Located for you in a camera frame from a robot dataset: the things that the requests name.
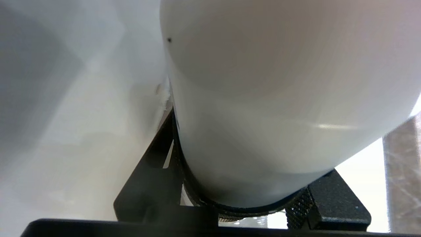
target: white cylinder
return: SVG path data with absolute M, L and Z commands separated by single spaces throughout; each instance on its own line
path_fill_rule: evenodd
M 274 203 L 404 122 L 421 1 L 163 0 L 184 156 L 212 200 Z

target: white bottle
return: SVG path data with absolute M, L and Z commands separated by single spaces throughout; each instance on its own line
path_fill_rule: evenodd
M 163 0 L 187 163 L 212 200 L 274 203 L 404 122 L 421 2 Z

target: marble surface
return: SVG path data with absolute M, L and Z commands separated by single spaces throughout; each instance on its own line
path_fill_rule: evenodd
M 384 137 L 390 229 L 421 233 L 421 114 Z

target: white cylindrical object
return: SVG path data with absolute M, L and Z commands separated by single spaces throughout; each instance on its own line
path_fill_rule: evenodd
M 274 203 L 404 122 L 421 2 L 164 0 L 188 165 L 212 200 Z

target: white wall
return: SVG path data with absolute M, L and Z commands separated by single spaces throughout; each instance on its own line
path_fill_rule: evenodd
M 1 0 L 0 35 L 0 236 L 114 220 L 167 97 L 159 0 Z

